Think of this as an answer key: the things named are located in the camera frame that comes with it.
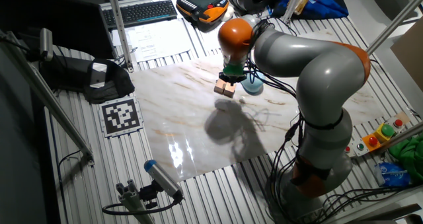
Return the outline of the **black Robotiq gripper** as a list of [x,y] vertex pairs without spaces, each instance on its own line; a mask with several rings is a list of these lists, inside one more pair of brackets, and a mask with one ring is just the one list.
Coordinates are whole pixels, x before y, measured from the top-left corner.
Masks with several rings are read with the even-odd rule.
[[235,76],[235,75],[225,75],[224,72],[219,73],[219,79],[223,81],[224,85],[227,85],[228,83],[230,83],[231,86],[234,86],[237,83],[244,81],[246,78],[247,78],[246,74],[243,74],[241,76]]

